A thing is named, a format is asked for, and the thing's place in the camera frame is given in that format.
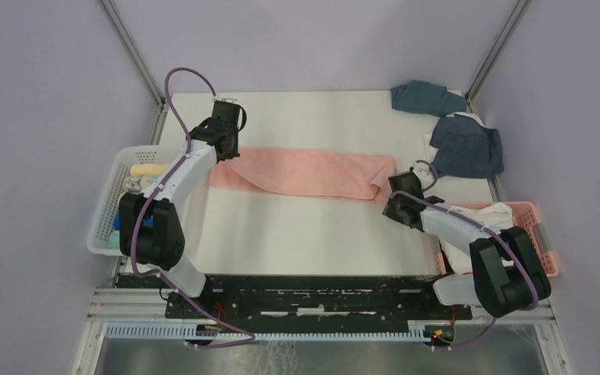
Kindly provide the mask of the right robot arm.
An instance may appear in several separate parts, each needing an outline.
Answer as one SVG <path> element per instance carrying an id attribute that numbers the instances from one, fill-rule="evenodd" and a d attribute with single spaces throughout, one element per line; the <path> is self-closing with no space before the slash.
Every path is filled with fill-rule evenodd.
<path id="1" fill-rule="evenodd" d="M 471 272 L 439 276 L 423 288 L 422 313 L 439 319 L 453 305 L 481 307 L 495 318 L 532 310 L 552 286 L 530 235 L 521 227 L 487 225 L 444 200 L 424 197 L 420 179 L 408 171 L 389 177 L 387 218 L 447 241 L 470 259 Z"/>

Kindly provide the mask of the pink towel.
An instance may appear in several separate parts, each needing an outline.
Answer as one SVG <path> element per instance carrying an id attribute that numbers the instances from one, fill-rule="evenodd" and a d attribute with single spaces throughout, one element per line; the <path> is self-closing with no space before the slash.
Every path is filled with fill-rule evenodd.
<path id="1" fill-rule="evenodd" d="M 388 178 L 396 173 L 396 160 L 389 155 L 242 148 L 239 157 L 212 168 L 208 185 L 385 205 L 391 195 Z"/>

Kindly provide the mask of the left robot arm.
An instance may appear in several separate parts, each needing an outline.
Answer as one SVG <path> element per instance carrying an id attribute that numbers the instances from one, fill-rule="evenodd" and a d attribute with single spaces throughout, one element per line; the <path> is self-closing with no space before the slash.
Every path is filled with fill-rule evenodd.
<path id="1" fill-rule="evenodd" d="M 190 244 L 182 211 L 191 200 L 206 200 L 211 169 L 239 157 L 238 134 L 247 119 L 239 104 L 216 100 L 211 115 L 189 131 L 182 152 L 162 175 L 141 192 L 126 193 L 118 205 L 121 253 L 185 293 L 186 310 L 198 318 L 213 311 L 215 298 L 204 290 L 206 275 L 185 253 Z"/>

